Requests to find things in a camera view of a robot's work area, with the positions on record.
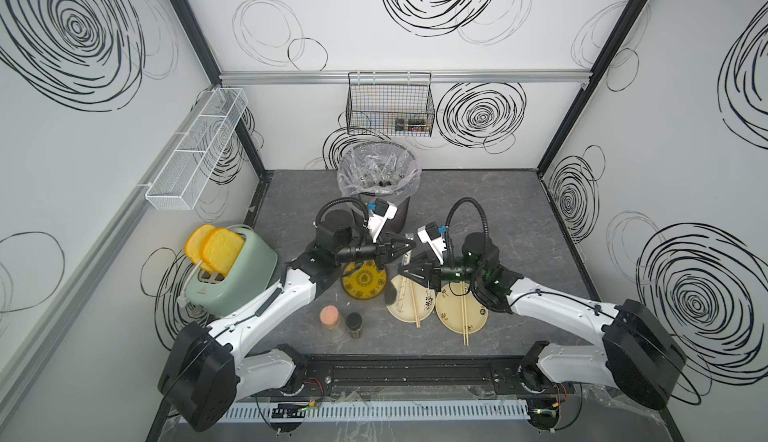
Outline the bamboo chopsticks pair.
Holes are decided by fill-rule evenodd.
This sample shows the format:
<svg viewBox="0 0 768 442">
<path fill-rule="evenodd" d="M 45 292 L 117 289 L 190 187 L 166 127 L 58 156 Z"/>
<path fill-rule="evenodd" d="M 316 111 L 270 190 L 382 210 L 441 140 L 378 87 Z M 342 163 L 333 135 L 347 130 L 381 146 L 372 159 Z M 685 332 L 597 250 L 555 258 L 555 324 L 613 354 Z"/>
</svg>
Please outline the bamboo chopsticks pair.
<svg viewBox="0 0 768 442">
<path fill-rule="evenodd" d="M 461 328 L 462 328 L 462 334 L 463 334 L 463 344 L 465 346 L 469 346 L 469 333 L 468 333 L 468 311 L 467 311 L 467 302 L 466 302 L 466 296 L 467 292 L 463 295 L 459 296 L 460 300 L 460 307 L 461 307 L 461 315 L 462 315 L 462 321 L 461 321 Z"/>
</svg>

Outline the chopsticks green tip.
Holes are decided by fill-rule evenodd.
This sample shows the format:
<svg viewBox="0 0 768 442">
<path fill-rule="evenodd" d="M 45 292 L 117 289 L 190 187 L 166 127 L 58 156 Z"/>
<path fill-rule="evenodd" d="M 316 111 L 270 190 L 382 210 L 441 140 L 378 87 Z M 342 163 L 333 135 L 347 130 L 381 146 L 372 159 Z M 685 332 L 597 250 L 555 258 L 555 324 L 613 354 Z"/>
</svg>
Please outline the chopsticks green tip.
<svg viewBox="0 0 768 442">
<path fill-rule="evenodd" d="M 414 323 L 417 328 L 421 327 L 421 318 L 420 318 L 420 303 L 419 303 L 419 297 L 416 290 L 416 283 L 412 280 L 410 280 L 410 294 L 411 294 L 411 304 L 413 309 L 413 315 L 414 315 Z"/>
</svg>

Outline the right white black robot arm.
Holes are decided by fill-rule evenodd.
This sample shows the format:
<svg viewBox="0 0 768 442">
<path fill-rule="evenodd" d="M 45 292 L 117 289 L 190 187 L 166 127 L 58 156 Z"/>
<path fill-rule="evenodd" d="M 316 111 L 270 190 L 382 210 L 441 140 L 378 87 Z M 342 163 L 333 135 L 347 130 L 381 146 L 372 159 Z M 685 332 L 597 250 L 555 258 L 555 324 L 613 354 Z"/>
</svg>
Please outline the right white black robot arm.
<svg viewBox="0 0 768 442">
<path fill-rule="evenodd" d="M 429 223 L 418 231 L 427 250 L 414 256 L 399 274 L 435 292 L 453 282 L 466 284 L 486 309 L 529 317 L 583 340 L 581 346 L 537 341 L 518 367 L 521 385 L 531 393 L 565 383 L 602 385 L 620 390 L 640 405 L 661 410 L 673 399 L 687 357 L 671 334 L 643 304 L 589 300 L 546 287 L 501 264 L 484 209 L 471 197 L 451 209 L 470 204 L 482 229 L 469 234 L 456 257 L 452 223 Z"/>
</svg>

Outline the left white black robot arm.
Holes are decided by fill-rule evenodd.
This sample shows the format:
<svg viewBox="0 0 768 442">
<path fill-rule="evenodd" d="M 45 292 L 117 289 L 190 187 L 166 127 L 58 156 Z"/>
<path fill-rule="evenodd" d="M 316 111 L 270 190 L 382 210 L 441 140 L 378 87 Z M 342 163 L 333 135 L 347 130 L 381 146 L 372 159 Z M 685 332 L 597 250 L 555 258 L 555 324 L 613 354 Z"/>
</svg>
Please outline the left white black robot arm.
<svg viewBox="0 0 768 442">
<path fill-rule="evenodd" d="M 300 353 L 286 344 L 257 355 L 252 349 L 339 280 L 346 264 L 372 261 L 383 269 L 413 249 L 414 241 L 384 229 L 397 212 L 381 198 L 341 197 L 323 205 L 314 239 L 285 263 L 277 282 L 210 324 L 192 322 L 180 331 L 158 382 L 162 405 L 202 432 L 244 397 L 300 391 L 306 373 Z"/>
</svg>

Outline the black mesh trash bin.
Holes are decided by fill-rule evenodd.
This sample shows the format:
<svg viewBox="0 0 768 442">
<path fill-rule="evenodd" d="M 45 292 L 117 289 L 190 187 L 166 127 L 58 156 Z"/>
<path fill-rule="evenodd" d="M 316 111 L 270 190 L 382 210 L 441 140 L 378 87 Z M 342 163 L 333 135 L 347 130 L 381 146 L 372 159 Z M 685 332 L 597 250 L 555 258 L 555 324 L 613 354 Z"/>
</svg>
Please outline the black mesh trash bin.
<svg viewBox="0 0 768 442">
<path fill-rule="evenodd" d="M 401 233 L 404 229 L 411 197 L 387 198 L 387 201 L 396 206 L 395 216 L 384 225 L 385 232 Z"/>
</svg>

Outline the yellow patterned plate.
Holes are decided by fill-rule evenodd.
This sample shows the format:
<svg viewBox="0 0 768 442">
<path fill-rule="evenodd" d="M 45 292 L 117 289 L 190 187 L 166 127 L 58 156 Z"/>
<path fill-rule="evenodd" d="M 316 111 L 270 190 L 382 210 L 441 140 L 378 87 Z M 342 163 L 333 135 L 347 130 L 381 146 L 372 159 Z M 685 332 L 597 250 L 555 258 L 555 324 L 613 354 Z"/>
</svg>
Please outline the yellow patterned plate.
<svg viewBox="0 0 768 442">
<path fill-rule="evenodd" d="M 352 298 L 370 300 L 384 291 L 388 279 L 386 269 L 379 269 L 373 261 L 351 262 L 344 268 L 341 283 Z"/>
</svg>

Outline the cream plate with flower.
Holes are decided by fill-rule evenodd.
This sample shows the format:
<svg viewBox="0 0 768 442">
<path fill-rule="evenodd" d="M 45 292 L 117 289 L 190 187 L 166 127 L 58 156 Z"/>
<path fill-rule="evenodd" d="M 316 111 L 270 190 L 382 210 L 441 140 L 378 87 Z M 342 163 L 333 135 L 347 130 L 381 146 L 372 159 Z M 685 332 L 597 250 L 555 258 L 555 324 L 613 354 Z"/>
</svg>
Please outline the cream plate with flower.
<svg viewBox="0 0 768 442">
<path fill-rule="evenodd" d="M 420 318 L 424 321 L 434 310 L 435 292 L 431 289 L 416 284 L 416 290 L 420 303 Z M 397 275 L 392 278 L 384 290 L 384 301 L 387 310 L 397 320 L 405 323 L 414 323 L 414 315 L 411 304 L 410 280 Z"/>
</svg>

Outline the cream plate red black marks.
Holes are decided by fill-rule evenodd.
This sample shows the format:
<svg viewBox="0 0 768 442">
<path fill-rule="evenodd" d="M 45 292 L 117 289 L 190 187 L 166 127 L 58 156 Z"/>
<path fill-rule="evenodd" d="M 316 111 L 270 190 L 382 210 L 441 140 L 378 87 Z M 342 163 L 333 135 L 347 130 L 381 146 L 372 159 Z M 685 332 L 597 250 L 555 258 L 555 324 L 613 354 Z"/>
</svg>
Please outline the cream plate red black marks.
<svg viewBox="0 0 768 442">
<path fill-rule="evenodd" d="M 483 306 L 471 293 L 465 282 L 452 282 L 442 288 L 437 295 L 435 311 L 443 325 L 452 332 L 462 334 L 461 307 L 459 296 L 467 292 L 466 302 L 468 311 L 469 335 L 480 331 L 487 323 L 488 309 Z"/>
</svg>

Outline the clear plastic bin liner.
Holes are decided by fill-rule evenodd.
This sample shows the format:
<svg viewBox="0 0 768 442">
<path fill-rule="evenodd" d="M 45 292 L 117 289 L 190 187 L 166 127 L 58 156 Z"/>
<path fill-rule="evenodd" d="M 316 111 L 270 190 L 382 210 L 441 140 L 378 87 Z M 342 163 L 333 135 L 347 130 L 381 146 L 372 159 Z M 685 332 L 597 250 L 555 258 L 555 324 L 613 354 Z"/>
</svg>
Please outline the clear plastic bin liner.
<svg viewBox="0 0 768 442">
<path fill-rule="evenodd" d="M 421 173 L 421 162 L 408 147 L 371 141 L 344 153 L 337 168 L 337 183 L 343 196 L 367 195 L 399 203 L 418 191 Z"/>
</svg>

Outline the black lid spice bottle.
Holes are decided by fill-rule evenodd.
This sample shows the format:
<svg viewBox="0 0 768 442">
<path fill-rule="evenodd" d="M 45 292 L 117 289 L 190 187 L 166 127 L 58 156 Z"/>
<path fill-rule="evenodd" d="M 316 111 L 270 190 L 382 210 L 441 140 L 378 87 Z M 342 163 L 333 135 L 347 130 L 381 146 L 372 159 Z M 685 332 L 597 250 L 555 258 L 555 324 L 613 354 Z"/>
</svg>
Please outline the black lid spice bottle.
<svg viewBox="0 0 768 442">
<path fill-rule="evenodd" d="M 362 337 L 363 319 L 359 313 L 350 313 L 346 317 L 345 323 L 347 332 L 352 339 L 359 339 Z"/>
</svg>

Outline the pink lid jar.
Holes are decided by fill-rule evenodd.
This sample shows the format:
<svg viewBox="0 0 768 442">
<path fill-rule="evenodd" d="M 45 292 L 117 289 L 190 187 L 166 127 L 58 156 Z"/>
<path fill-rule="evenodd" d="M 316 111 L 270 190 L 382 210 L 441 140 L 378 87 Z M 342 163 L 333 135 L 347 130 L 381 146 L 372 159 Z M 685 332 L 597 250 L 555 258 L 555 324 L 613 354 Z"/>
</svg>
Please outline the pink lid jar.
<svg viewBox="0 0 768 442">
<path fill-rule="evenodd" d="M 336 306 L 325 306 L 321 310 L 319 317 L 323 333 L 329 339 L 338 340 L 344 336 L 346 329 L 344 318 Z"/>
</svg>

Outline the right yellow toast slice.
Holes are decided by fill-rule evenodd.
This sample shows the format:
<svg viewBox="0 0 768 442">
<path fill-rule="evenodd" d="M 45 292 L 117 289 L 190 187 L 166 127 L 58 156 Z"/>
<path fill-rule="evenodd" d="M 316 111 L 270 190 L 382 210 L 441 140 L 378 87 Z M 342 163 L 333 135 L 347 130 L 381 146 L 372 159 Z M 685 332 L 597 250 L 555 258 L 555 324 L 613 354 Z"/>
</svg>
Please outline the right yellow toast slice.
<svg viewBox="0 0 768 442">
<path fill-rule="evenodd" d="M 226 228 L 214 229 L 203 242 L 200 256 L 207 272 L 227 276 L 245 245 L 245 239 Z"/>
</svg>

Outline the yellow toast slice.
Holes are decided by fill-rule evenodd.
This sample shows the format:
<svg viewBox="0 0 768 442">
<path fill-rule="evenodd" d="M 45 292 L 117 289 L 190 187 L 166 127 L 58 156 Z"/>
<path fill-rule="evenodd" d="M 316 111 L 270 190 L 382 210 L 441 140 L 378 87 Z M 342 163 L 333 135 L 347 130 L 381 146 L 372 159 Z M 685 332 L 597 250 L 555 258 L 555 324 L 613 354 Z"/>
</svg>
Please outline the yellow toast slice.
<svg viewBox="0 0 768 442">
<path fill-rule="evenodd" d="M 211 224 L 204 224 L 199 226 L 187 239 L 184 245 L 185 256 L 194 264 L 198 264 L 202 261 L 202 249 L 212 232 L 216 230 L 216 227 Z"/>
<path fill-rule="evenodd" d="M 214 229 L 203 242 L 200 256 L 207 272 L 227 276 L 245 245 L 245 239 L 226 228 Z"/>
</svg>

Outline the mint green toaster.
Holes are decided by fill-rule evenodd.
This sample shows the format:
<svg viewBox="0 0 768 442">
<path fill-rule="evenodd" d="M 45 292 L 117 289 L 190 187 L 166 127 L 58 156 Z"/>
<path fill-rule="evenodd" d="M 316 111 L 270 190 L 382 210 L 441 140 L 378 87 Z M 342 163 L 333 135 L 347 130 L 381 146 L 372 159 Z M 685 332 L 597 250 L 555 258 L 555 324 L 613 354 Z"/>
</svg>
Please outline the mint green toaster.
<svg viewBox="0 0 768 442">
<path fill-rule="evenodd" d="M 203 262 L 193 263 L 192 273 L 183 284 L 178 302 L 191 303 L 206 312 L 223 317 L 261 294 L 278 262 L 277 253 L 247 225 L 226 227 L 245 239 L 233 268 L 227 276 L 207 272 Z"/>
</svg>

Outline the left yellow toast slice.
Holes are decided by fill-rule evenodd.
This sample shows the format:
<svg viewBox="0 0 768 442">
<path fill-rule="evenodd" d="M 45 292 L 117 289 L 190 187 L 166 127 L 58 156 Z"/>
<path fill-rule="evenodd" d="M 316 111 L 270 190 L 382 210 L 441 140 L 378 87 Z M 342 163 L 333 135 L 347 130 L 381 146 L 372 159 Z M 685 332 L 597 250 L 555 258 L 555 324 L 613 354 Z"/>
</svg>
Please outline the left yellow toast slice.
<svg viewBox="0 0 768 442">
<path fill-rule="evenodd" d="M 202 249 L 212 232 L 216 230 L 216 227 L 211 224 L 204 224 L 199 226 L 187 239 L 184 245 L 185 256 L 194 264 L 198 264 L 202 261 Z"/>
</svg>

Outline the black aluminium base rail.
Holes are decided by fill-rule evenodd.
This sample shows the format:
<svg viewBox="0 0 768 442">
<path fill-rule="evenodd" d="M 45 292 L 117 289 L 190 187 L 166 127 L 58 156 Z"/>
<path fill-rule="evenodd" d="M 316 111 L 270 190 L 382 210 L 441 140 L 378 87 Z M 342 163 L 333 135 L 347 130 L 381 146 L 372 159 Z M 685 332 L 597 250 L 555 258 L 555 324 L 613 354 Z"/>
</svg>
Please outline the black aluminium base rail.
<svg viewBox="0 0 768 442">
<path fill-rule="evenodd" d="M 554 397 L 576 392 L 572 383 L 548 383 L 541 393 L 523 386 L 521 356 L 406 357 L 377 355 L 306 355 L 287 384 L 263 395 L 325 395 L 342 386 L 488 386 L 496 395 Z"/>
</svg>

